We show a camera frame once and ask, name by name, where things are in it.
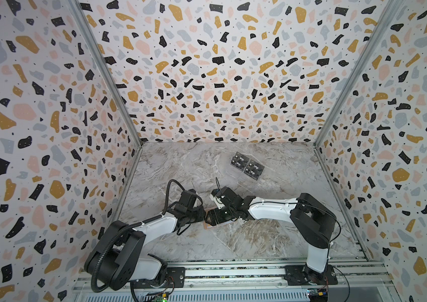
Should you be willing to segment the pink leather card holder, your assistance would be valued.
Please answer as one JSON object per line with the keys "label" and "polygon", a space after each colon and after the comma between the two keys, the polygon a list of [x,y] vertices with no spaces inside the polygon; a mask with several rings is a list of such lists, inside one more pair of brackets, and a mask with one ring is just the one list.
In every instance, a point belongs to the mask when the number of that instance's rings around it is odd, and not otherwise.
{"label": "pink leather card holder", "polygon": [[204,229],[212,229],[227,225],[228,223],[234,222],[236,219],[232,216],[229,210],[224,208],[212,208],[206,212],[205,220],[203,222]]}

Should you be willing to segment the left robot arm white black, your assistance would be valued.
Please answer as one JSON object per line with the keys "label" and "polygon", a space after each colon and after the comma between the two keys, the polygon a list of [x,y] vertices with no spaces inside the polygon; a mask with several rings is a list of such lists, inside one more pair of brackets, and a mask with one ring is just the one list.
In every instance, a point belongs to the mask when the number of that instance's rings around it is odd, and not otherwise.
{"label": "left robot arm white black", "polygon": [[128,225],[114,221],[88,256],[84,270],[91,274],[91,288],[100,293],[119,290],[130,281],[163,286],[168,263],[143,252],[143,246],[166,234],[181,235],[205,219],[203,200],[194,189],[183,191],[164,214]]}

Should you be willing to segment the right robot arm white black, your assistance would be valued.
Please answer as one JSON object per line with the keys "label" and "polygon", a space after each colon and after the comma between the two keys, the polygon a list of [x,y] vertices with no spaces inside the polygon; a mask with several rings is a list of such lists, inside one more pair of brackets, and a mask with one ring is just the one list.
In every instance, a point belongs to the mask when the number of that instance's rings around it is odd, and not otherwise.
{"label": "right robot arm white black", "polygon": [[337,217],[308,193],[287,200],[269,200],[257,196],[241,197],[229,187],[213,190],[211,199],[217,207],[208,210],[207,225],[215,227],[228,221],[278,220],[294,224],[308,244],[306,264],[286,276],[296,285],[327,284],[331,238]]}

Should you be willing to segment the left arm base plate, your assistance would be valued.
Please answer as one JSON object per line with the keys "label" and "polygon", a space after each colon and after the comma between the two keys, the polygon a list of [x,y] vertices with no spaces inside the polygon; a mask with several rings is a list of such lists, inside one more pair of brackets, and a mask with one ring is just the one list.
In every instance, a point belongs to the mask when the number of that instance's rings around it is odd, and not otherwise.
{"label": "left arm base plate", "polygon": [[185,267],[164,268],[152,280],[139,279],[134,281],[134,289],[160,290],[165,288],[183,288],[185,272]]}

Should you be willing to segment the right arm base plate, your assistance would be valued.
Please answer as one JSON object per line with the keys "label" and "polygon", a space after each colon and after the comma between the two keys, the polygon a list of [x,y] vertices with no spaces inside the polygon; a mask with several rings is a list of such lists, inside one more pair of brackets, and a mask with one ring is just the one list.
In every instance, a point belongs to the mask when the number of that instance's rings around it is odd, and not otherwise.
{"label": "right arm base plate", "polygon": [[328,286],[338,284],[334,268],[329,264],[322,273],[310,269],[307,265],[285,266],[284,279],[288,282],[289,286]]}

